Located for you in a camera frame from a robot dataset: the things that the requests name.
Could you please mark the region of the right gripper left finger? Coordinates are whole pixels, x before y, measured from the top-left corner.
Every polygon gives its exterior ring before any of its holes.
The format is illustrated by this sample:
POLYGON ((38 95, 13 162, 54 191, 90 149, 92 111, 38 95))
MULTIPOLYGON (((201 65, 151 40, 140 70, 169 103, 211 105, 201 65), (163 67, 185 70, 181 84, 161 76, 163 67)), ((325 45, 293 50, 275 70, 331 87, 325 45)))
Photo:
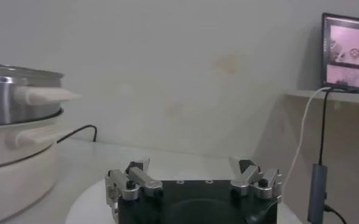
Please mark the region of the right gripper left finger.
POLYGON ((163 191, 163 183, 147 174, 150 158, 131 161, 122 172, 119 169, 109 170, 105 176, 107 201, 135 201, 144 195, 157 198, 163 191))

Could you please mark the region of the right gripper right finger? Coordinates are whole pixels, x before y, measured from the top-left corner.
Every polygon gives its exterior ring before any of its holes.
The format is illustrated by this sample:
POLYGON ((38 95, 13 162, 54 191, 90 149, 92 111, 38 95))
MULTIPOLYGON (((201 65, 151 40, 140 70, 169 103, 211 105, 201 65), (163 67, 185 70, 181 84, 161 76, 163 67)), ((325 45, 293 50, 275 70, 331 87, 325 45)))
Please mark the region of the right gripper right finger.
POLYGON ((229 158, 229 164, 235 177, 230 185, 241 197, 253 195, 262 200, 282 199, 279 169, 262 171, 251 160, 243 158, 229 158))

